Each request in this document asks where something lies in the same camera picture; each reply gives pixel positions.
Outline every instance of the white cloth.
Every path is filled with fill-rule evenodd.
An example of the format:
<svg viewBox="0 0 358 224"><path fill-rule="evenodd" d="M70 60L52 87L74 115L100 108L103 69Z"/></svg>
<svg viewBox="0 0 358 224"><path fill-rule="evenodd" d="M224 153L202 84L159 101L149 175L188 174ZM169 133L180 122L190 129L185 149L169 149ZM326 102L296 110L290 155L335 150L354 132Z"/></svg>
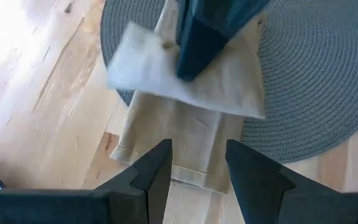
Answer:
<svg viewBox="0 0 358 224"><path fill-rule="evenodd" d="M167 0L155 29L156 33L163 37L173 37L176 18L177 3L175 0ZM253 52L256 52L258 46L252 47ZM145 53L142 49L129 50L133 55ZM143 57L140 55L134 58L138 60ZM124 70L128 66L130 64L122 65ZM119 71L119 68L115 68L114 73L110 70L109 76ZM161 140L170 138L173 143L173 179L227 193L231 184L224 158L226 141L240 138L243 121L243 116L207 110L171 98L136 91L129 107L123 134L111 158L131 164Z"/></svg>
<svg viewBox="0 0 358 224"><path fill-rule="evenodd" d="M257 57L262 26L256 19L249 21L193 82L176 76L176 17L165 20L169 23L163 21L155 32L128 24L108 68L111 88L140 90L209 110L265 118Z"/></svg>

